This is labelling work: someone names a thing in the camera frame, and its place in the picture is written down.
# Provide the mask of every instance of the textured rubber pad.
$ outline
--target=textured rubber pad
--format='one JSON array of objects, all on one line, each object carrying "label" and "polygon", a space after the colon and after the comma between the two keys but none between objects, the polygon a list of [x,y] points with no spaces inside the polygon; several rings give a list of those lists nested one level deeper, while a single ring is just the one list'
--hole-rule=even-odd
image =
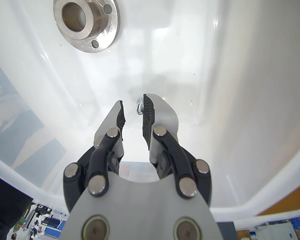
[{"label": "textured rubber pad", "polygon": [[118,116],[117,116],[117,127],[120,129],[121,139],[123,140],[123,138],[122,138],[122,129],[125,125],[126,119],[125,119],[125,115],[124,115],[124,106],[122,104],[122,101],[120,101],[120,105],[121,105],[121,109],[120,109],[120,111],[118,113]]},{"label": "textured rubber pad", "polygon": [[143,125],[142,135],[150,149],[151,127],[155,122],[155,109],[153,102],[147,95],[143,95]]}]

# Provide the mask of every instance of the glossy white plastic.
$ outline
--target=glossy white plastic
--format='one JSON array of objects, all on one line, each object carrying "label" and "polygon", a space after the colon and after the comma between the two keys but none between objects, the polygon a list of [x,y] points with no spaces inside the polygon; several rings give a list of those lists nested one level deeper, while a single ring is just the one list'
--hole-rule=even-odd
[{"label": "glossy white plastic", "polygon": [[0,177],[65,209],[62,172],[117,100],[123,160],[149,161],[136,101],[154,93],[178,115],[179,143],[209,163],[218,221],[299,186],[300,0],[117,3],[115,43],[89,54],[60,34],[53,0],[0,0]]}]

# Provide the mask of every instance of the silver metal bracket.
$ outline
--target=silver metal bracket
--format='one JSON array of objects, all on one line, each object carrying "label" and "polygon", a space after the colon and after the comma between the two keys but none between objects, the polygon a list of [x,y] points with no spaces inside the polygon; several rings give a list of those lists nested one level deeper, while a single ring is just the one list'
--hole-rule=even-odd
[{"label": "silver metal bracket", "polygon": [[88,53],[109,47],[119,30],[115,0],[53,0],[53,15],[63,37]]}]

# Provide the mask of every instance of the cardboard box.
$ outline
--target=cardboard box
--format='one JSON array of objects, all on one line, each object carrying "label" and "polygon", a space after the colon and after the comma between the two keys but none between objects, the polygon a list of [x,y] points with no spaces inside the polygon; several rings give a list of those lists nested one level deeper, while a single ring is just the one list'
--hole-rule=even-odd
[{"label": "cardboard box", "polygon": [[248,238],[251,240],[250,231],[249,230],[240,230],[237,231],[238,239],[241,240],[243,238]]}]

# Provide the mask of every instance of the stainless steel flange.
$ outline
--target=stainless steel flange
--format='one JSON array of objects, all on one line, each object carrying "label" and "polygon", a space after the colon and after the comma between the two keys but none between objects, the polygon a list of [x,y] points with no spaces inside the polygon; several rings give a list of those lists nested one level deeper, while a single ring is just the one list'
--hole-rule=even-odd
[{"label": "stainless steel flange", "polygon": [[115,0],[53,0],[59,31],[77,49],[96,53],[109,47],[119,30]]}]

